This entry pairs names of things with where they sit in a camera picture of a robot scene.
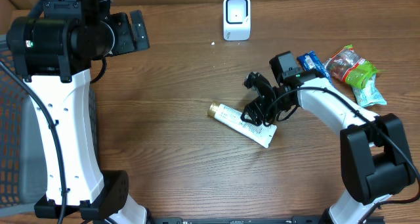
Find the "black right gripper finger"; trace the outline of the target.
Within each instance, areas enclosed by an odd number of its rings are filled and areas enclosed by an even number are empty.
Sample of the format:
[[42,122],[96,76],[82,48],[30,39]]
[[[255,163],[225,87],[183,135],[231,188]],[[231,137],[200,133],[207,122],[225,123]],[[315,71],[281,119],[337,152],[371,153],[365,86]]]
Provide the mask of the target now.
[[245,106],[240,119],[256,126],[262,125],[266,119],[267,106],[260,101],[252,101]]
[[267,87],[266,78],[259,72],[251,72],[244,80],[243,85],[247,89],[255,91],[258,95],[264,92]]

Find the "white tube with gold cap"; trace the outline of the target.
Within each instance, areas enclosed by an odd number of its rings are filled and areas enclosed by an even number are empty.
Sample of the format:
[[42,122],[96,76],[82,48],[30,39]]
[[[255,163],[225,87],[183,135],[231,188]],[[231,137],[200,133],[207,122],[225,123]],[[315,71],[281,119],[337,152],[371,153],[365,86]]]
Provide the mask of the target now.
[[276,125],[266,127],[244,122],[241,119],[242,113],[240,111],[218,102],[213,102],[210,105],[207,114],[265,148],[269,147],[277,130]]

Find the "blue snack wrapper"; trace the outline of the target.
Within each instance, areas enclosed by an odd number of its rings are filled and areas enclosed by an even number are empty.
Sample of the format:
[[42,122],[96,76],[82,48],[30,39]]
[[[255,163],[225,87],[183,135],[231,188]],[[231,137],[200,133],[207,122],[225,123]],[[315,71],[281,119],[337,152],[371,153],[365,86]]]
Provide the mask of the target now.
[[325,78],[329,80],[330,84],[333,85],[332,78],[329,72],[327,71],[326,67],[322,64],[322,62],[320,61],[320,59],[314,51],[310,51],[301,56],[298,56],[297,60],[305,71],[316,69]]

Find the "green snack bag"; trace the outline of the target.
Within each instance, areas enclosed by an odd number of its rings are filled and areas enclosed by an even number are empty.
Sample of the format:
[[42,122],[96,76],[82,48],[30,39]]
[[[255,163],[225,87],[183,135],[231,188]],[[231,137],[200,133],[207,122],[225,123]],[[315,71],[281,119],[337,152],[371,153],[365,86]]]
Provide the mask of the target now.
[[331,77],[358,89],[364,89],[368,80],[379,70],[358,55],[352,45],[344,46],[324,63]]

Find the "light blue tissue pack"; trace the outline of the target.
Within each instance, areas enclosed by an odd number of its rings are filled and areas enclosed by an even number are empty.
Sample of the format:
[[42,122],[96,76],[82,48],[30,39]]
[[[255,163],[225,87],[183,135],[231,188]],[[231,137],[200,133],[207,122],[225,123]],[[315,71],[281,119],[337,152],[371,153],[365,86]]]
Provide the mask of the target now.
[[366,108],[374,105],[387,105],[386,100],[375,86],[375,80],[376,74],[371,76],[363,89],[352,88],[356,103],[359,106]]

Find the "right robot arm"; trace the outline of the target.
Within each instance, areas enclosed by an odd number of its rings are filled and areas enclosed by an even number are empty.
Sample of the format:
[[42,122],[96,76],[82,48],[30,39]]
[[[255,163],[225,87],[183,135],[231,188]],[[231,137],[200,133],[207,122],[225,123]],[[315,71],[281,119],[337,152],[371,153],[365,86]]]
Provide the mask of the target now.
[[319,223],[366,223],[377,208],[396,203],[392,195],[419,182],[397,116],[379,116],[359,107],[316,70],[279,73],[277,82],[278,86],[271,86],[258,72],[246,77],[244,86],[259,96],[245,106],[241,119],[268,127],[281,112],[301,107],[338,134],[345,191]]

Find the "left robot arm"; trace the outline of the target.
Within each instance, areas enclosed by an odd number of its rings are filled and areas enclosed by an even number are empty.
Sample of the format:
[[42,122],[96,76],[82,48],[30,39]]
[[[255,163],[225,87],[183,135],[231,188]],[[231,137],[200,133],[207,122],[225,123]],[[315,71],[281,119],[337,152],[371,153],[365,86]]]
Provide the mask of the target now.
[[152,222],[129,195],[123,170],[101,171],[95,154],[89,92],[91,64],[143,51],[150,44],[140,11],[110,12],[111,0],[39,0],[16,18],[6,41],[14,61],[9,76],[31,97],[47,166],[47,189],[35,204],[38,218]]

